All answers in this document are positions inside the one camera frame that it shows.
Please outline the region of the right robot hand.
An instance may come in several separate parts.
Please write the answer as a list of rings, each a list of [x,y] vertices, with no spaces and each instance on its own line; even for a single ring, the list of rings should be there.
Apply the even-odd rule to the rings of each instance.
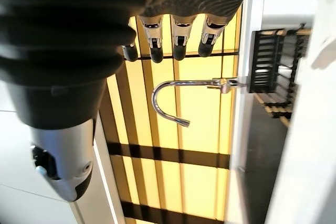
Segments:
[[[1,0],[1,80],[32,132],[33,160],[65,201],[92,174],[97,113],[120,46],[136,37],[133,16],[212,14],[229,21],[243,0]]]

